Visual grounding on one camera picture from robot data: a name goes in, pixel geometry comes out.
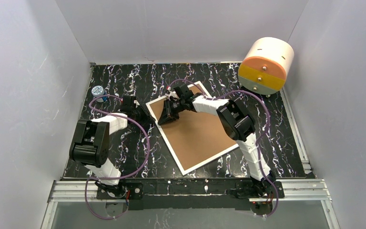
cable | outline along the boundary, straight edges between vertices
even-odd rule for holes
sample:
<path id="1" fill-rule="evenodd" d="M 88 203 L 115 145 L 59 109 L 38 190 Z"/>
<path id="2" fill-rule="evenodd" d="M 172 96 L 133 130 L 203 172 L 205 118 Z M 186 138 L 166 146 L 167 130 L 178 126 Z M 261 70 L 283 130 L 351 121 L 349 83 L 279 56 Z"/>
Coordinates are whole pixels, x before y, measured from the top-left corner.
<path id="1" fill-rule="evenodd" d="M 120 197 L 115 197 L 115 198 L 116 198 L 116 199 L 121 199 L 121 198 L 123 198 L 127 193 L 128 193 L 128 191 L 126 190 L 122 196 L 120 196 Z"/>
<path id="2" fill-rule="evenodd" d="M 127 197 L 125 198 L 125 204 L 127 205 L 127 207 L 128 207 L 128 197 L 130 197 L 130 190 L 128 190 Z"/>
<path id="3" fill-rule="evenodd" d="M 112 97 L 112 98 L 115 98 L 117 100 L 121 100 L 119 97 L 115 96 L 115 95 L 111 95 L 111 94 L 105 94 L 105 95 L 101 95 L 101 96 L 98 96 L 96 98 L 94 98 L 90 103 L 89 103 L 89 107 L 96 111 L 96 112 L 99 112 L 99 113 L 102 113 L 102 114 L 105 114 L 105 115 L 111 115 L 111 116 L 114 116 L 114 117 L 117 117 L 117 118 L 124 118 L 124 119 L 127 119 L 128 121 L 134 123 L 141 131 L 142 133 L 144 134 L 145 136 L 145 140 L 146 140 L 146 155 L 145 155 L 145 159 L 144 159 L 144 162 L 142 163 L 142 165 L 134 172 L 128 174 L 128 175 L 125 175 L 125 176 L 121 176 L 121 177 L 100 177 L 100 178 L 96 178 L 96 177 L 89 177 L 87 180 L 86 180 L 86 185 L 85 185 L 85 203 L 86 203 L 86 206 L 88 207 L 89 211 L 94 215 L 96 216 L 97 218 L 100 218 L 100 219 L 105 219 L 105 220 L 111 220 L 111 219 L 116 219 L 120 216 L 122 216 L 125 212 L 123 212 L 122 214 L 118 215 L 118 216 L 115 216 L 115 217 L 103 217 L 103 216 L 100 216 L 98 215 L 96 212 L 93 211 L 93 209 L 90 207 L 89 205 L 89 202 L 88 202 L 88 183 L 89 183 L 89 180 L 120 180 L 120 179 L 125 179 L 125 178 L 128 178 L 128 177 L 132 177 L 134 176 L 135 174 L 137 174 L 146 164 L 146 162 L 148 161 L 148 158 L 149 158 L 149 154 L 150 154 L 150 144 L 149 144 L 149 137 L 148 137 L 148 134 L 146 133 L 146 131 L 144 130 L 144 128 L 138 123 L 136 122 L 135 120 L 129 118 L 129 117 L 125 117 L 125 116 L 122 116 L 122 115 L 117 115 L 117 114 L 111 114 L 111 113 L 108 113 L 108 112 L 105 112 L 105 111 L 102 111 L 100 109 L 97 109 L 97 108 L 94 108 L 92 106 L 92 104 L 102 98 L 102 97 Z"/>
<path id="4" fill-rule="evenodd" d="M 257 152 L 258 152 L 257 157 L 258 157 L 258 160 L 259 160 L 259 167 L 260 167 L 260 170 L 262 171 L 263 178 L 265 180 L 267 180 L 267 182 L 269 182 L 273 186 L 274 191 L 276 193 L 276 203 L 275 203 L 275 206 L 274 206 L 273 210 L 269 214 L 266 215 L 268 217 L 268 216 L 272 215 L 277 210 L 277 207 L 278 207 L 278 190 L 277 190 L 277 187 L 274 185 L 274 183 L 271 180 L 269 180 L 269 178 L 266 176 L 266 174 L 263 171 L 263 165 L 262 165 L 262 161 L 261 161 L 262 152 L 260 151 L 259 142 L 260 142 L 261 138 L 263 137 L 263 135 L 266 135 L 267 132 L 269 131 L 269 128 L 270 128 L 270 113 L 267 110 L 266 105 L 263 103 L 263 101 L 259 97 L 257 97 L 253 93 L 250 93 L 250 92 L 247 92 L 247 91 L 244 91 L 244 90 L 235 90 L 235 91 L 228 92 L 228 93 L 226 93 L 226 94 L 224 94 L 224 95 L 222 95 L 218 98 L 207 98 L 207 99 L 208 100 L 222 99 L 222 98 L 225 98 L 228 95 L 233 94 L 233 93 L 244 93 L 244 94 L 247 94 L 247 95 L 250 95 L 251 97 L 253 97 L 255 100 L 257 100 L 262 105 L 262 107 L 264 109 L 264 112 L 266 113 L 266 116 L 267 116 L 267 122 L 266 122 L 266 125 L 264 126 L 264 131 L 256 139 L 256 148 L 257 148 Z"/>
<path id="5" fill-rule="evenodd" d="M 272 199 L 269 201 L 269 203 L 271 203 L 274 199 L 274 193 L 272 193 Z"/>
<path id="6" fill-rule="evenodd" d="M 171 87 L 171 85 L 172 84 L 174 84 L 175 82 L 177 82 L 177 81 L 183 81 L 183 82 L 186 82 L 186 83 L 191 83 L 191 84 L 193 84 L 198 90 L 200 90 L 200 92 L 202 93 L 202 94 L 205 94 L 205 92 L 204 92 L 204 90 L 200 87 L 200 86 L 198 86 L 197 84 L 195 84 L 195 83 L 193 83 L 193 82 L 191 82 L 191 81 L 188 81 L 188 80 L 185 80 L 185 79 L 176 79 L 176 80 L 173 80 L 166 88 L 168 88 L 168 87 L 170 87 L 170 88 L 172 88 Z"/>
<path id="7" fill-rule="evenodd" d="M 268 203 L 270 200 L 270 193 L 267 194 L 267 200 L 265 201 L 265 203 Z"/>

glass panel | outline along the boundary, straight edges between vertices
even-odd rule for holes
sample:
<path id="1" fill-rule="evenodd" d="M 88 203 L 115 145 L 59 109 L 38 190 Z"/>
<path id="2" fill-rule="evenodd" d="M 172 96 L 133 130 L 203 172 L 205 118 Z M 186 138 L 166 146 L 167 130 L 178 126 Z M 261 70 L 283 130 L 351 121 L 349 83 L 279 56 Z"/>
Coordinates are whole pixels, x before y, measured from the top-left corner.
<path id="1" fill-rule="evenodd" d="M 91 203 L 102 216 L 118 215 L 124 204 Z M 252 211 L 231 208 L 146 209 L 128 211 L 117 220 L 101 220 L 93 216 L 84 202 L 58 203 L 52 228 L 320 228 L 328 229 L 321 201 L 281 201 L 278 210 L 266 220 Z"/>

yellow stripe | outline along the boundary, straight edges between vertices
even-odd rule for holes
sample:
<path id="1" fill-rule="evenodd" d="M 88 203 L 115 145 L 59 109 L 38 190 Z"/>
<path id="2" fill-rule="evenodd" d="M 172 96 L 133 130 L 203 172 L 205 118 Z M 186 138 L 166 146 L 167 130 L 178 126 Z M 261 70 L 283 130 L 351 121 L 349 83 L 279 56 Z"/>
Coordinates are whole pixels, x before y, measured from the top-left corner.
<path id="1" fill-rule="evenodd" d="M 283 79 L 277 78 L 267 73 L 260 72 L 243 64 L 239 66 L 238 75 L 245 79 L 251 80 L 253 82 L 259 83 L 278 91 L 284 86 L 285 83 L 285 80 Z"/>

robotic arm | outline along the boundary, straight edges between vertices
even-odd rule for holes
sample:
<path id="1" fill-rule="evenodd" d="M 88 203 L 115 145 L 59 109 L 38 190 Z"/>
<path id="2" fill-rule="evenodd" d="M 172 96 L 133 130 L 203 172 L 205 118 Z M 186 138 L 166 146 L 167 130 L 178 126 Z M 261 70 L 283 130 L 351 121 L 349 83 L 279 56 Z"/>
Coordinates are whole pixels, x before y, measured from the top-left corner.
<path id="1" fill-rule="evenodd" d="M 123 96 L 120 116 L 136 121 L 152 119 L 137 102 L 135 96 Z M 127 127 L 124 118 L 107 115 L 92 120 L 79 120 L 70 147 L 70 159 L 81 162 L 97 177 L 120 177 L 121 172 L 108 159 L 110 135 Z M 101 180 L 102 184 L 115 186 L 119 180 Z"/>
<path id="2" fill-rule="evenodd" d="M 239 99 L 213 99 L 201 93 L 193 94 L 187 85 L 174 88 L 178 98 L 173 95 L 164 101 L 163 112 L 159 125 L 173 122 L 179 118 L 179 112 L 190 110 L 205 112 L 218 116 L 226 134 L 236 141 L 249 166 L 251 178 L 259 194 L 265 193 L 270 184 L 264 179 L 261 169 L 269 180 L 275 181 L 275 176 L 263 157 L 260 158 L 262 167 L 259 166 L 258 151 L 254 118 Z"/>

white cylinder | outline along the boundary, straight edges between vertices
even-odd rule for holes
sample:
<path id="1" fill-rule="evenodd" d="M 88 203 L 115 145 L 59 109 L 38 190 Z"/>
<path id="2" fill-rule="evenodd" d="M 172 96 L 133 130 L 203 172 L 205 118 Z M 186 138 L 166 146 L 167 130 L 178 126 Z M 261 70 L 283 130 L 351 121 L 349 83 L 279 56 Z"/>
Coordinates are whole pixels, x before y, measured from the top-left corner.
<path id="1" fill-rule="evenodd" d="M 285 73 L 288 74 L 294 59 L 294 50 L 285 41 L 274 37 L 263 37 L 253 44 L 245 60 L 253 56 L 260 56 L 278 63 L 284 68 Z"/>

